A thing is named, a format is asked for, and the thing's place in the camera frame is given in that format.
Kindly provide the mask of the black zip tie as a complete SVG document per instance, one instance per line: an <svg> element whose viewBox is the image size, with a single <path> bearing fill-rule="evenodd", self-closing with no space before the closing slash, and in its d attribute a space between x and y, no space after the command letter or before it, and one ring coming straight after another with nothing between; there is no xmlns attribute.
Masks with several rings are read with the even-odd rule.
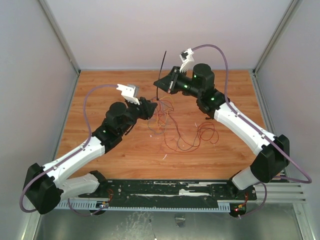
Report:
<svg viewBox="0 0 320 240"><path fill-rule="evenodd" d="M160 66L160 70L159 70L159 74L158 74L158 80L161 77L161 73L162 73L164 62L165 62L166 54L167 54L167 50L165 50L164 54L163 54L163 58L162 58L162 62L161 62L161 66ZM156 100L159 101L159 87L156 87Z"/></svg>

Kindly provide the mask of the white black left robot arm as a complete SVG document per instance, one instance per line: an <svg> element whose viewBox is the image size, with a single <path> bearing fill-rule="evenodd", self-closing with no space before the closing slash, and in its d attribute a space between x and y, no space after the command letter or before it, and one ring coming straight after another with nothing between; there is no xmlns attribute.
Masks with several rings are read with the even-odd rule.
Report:
<svg viewBox="0 0 320 240"><path fill-rule="evenodd" d="M108 190L104 176L94 171L82 177L69 177L92 160L101 157L115 148L137 123L137 120L149 120L157 103L140 97L138 103L114 102L105 113L101 125L90 132L88 138L78 147L64 156L43 166L32 164L25 176L22 194L19 199L20 209L29 213L23 206L27 197L34 206L34 211L47 214L61 200L92 193L103 197Z"/></svg>

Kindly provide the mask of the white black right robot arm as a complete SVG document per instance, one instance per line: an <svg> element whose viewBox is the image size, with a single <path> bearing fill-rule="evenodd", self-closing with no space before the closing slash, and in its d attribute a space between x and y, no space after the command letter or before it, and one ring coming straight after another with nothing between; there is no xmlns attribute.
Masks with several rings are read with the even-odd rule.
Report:
<svg viewBox="0 0 320 240"><path fill-rule="evenodd" d="M275 136L243 115L230 99L215 88L214 80L211 67L198 63L193 67L192 77L174 66L168 75L153 84L171 95L181 92L195 97L198 108L204 114L229 128L252 150L255 155L253 163L227 181L228 196L239 199L245 189L259 182L270 182L289 165L289 160L280 151L288 155L290 141L283 134Z"/></svg>

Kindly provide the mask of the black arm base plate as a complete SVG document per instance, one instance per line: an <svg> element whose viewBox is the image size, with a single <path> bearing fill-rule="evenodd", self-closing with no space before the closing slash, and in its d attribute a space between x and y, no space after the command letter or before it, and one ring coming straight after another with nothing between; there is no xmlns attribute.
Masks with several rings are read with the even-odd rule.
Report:
<svg viewBox="0 0 320 240"><path fill-rule="evenodd" d="M108 179L95 192L79 197L111 197L110 206L119 208L209 209L218 207L218 201L255 201L254 191L249 186L232 194L225 180Z"/></svg>

